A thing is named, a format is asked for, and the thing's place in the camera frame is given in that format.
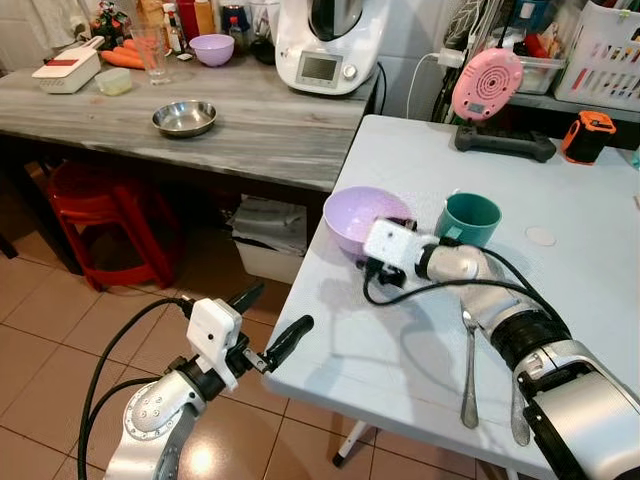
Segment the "tiled floor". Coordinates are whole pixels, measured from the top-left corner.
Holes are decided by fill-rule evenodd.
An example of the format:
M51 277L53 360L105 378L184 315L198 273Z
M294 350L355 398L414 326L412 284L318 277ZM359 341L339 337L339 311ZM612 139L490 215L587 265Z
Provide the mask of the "tiled floor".
M4 200L0 226L17 215ZM219 232L194 236L175 288L163 291L148 285L97 293L62 269L28 226L14 244L19 258L0 255L0 477L15 480L76 478L79 415L93 368L134 313L161 295L226 298L255 280ZM264 348L288 290L267 281L264 297L247 312L243 331L256 349ZM111 354L98 394L120 381L162 373L176 356L188 355L185 328L174 306L148 315ZM352 420L271 394L255 372L240 385L216 399L197 423L183 451L180 479L504 478L472 458L375 430L337 470L330 459ZM96 421L88 452L91 480L104 474L134 389L117 394Z

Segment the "stainless steel bowl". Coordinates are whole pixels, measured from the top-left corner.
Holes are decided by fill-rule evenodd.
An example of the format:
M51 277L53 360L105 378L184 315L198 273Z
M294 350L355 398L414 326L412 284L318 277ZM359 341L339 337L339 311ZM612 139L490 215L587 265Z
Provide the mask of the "stainless steel bowl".
M208 102L189 100L159 108L153 124L170 137L195 137L209 130L216 121L216 109Z

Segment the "pink object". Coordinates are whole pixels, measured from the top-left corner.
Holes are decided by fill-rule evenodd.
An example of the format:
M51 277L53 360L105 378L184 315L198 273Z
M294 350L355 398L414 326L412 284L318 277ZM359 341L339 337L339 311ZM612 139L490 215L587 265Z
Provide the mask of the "pink object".
M235 40L229 35L214 33L200 35L189 42L189 46L196 51L196 57L209 67L218 67L229 61L233 55Z
M350 187L324 203L324 220L343 250L362 255L362 247L378 218L411 218L411 210L395 195L374 187Z
M504 48L479 53L453 89L453 109L464 120L485 120L506 105L522 82L518 56Z

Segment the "plastic basket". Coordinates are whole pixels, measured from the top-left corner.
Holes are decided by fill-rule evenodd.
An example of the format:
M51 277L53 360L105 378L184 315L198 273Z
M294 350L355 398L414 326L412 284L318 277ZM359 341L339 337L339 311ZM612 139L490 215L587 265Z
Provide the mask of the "plastic basket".
M587 3L558 100L640 111L640 13Z
M552 58L518 57L524 74L518 88L520 93L544 95L551 82L566 64L565 60Z

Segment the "white wall tile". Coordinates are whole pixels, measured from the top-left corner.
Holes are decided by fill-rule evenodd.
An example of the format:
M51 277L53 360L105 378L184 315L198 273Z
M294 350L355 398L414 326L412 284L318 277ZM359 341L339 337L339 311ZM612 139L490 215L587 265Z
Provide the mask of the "white wall tile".
M442 3L447 0L394 0L380 55L420 58L433 51Z
M392 117L405 117L411 77L418 64L414 58L380 56L378 60L387 73L387 102L382 112ZM410 105L410 118L427 120L436 95L440 91L442 71L435 63L423 62L416 76Z

